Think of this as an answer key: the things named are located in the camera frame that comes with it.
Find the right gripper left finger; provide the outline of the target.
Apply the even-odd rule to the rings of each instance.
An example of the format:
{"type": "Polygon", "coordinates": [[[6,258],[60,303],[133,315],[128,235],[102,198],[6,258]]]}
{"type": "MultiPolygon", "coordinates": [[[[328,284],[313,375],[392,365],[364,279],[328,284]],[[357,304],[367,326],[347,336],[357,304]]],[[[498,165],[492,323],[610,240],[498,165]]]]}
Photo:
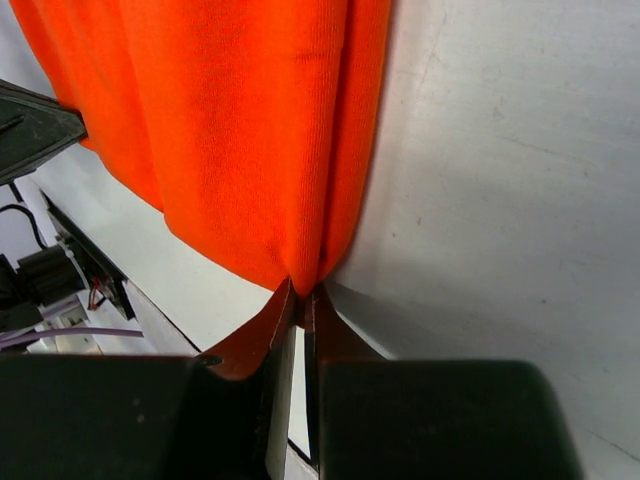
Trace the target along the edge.
{"type": "Polygon", "coordinates": [[[280,479],[296,295],[195,357],[5,355],[5,479],[280,479]]]}

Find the orange t-shirt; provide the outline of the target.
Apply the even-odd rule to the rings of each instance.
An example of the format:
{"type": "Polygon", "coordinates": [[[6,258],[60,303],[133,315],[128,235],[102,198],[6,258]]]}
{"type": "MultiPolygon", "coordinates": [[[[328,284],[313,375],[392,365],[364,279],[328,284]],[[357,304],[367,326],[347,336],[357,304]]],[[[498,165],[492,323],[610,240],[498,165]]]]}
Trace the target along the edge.
{"type": "Polygon", "coordinates": [[[388,1],[15,1],[107,170],[215,263],[308,294],[357,223],[388,1]]]}

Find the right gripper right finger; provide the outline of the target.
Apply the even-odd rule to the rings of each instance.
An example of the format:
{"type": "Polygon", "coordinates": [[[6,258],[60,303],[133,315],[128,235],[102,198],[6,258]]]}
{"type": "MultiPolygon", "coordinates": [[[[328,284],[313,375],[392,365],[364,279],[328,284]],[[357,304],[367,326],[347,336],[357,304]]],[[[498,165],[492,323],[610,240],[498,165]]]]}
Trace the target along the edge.
{"type": "Polygon", "coordinates": [[[323,479],[580,479],[542,372],[513,360],[387,360],[336,312],[304,305],[311,462],[323,479]]]}

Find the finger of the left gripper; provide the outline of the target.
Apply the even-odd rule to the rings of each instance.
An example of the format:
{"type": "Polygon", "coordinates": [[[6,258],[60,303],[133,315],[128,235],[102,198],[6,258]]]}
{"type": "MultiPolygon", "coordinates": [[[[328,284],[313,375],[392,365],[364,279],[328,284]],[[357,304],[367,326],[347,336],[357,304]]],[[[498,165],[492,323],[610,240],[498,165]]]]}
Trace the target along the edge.
{"type": "Polygon", "coordinates": [[[57,100],[1,82],[1,183],[29,175],[87,137],[79,111],[57,100]]]}

